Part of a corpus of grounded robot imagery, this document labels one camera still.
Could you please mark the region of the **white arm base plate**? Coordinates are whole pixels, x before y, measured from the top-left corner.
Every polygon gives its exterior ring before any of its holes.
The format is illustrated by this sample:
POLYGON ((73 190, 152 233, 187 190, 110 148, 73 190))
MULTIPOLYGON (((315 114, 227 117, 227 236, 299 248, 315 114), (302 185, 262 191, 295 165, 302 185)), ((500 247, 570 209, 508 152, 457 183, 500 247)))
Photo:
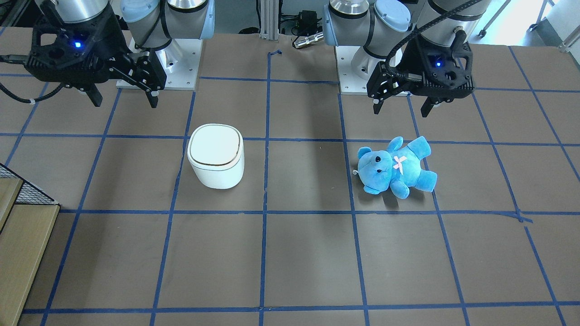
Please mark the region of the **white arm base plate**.
POLYGON ((203 40, 172 39, 155 51, 166 75, 164 90, 194 91, 198 78, 203 40))
POLYGON ((368 80, 375 66, 384 59, 371 56, 362 46, 336 46, 335 55, 340 93, 368 95, 368 80))

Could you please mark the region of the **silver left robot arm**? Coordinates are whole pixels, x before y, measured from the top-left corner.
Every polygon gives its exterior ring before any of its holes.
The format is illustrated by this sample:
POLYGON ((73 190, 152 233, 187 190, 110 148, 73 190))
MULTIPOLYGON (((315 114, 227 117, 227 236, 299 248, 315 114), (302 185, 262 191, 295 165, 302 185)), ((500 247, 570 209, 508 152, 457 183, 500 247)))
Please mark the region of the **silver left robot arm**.
POLYGON ((476 88, 468 37, 488 0, 330 0, 323 33, 330 46, 358 46, 377 62, 365 69, 366 90, 378 114, 404 91, 425 97, 422 117, 476 88))

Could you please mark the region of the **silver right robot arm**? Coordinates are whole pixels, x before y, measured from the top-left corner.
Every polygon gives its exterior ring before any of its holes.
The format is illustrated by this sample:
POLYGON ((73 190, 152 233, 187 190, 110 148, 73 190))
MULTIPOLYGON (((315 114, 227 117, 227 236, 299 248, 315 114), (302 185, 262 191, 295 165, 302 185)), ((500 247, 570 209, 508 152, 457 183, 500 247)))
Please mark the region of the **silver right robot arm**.
POLYGON ((99 107, 97 84, 123 80, 145 92, 151 107, 176 68, 190 60, 179 39, 210 39, 215 32, 213 0, 123 0, 122 17, 132 34, 130 48, 107 0, 38 0, 41 17, 31 50, 17 63, 43 82, 74 87, 99 107))

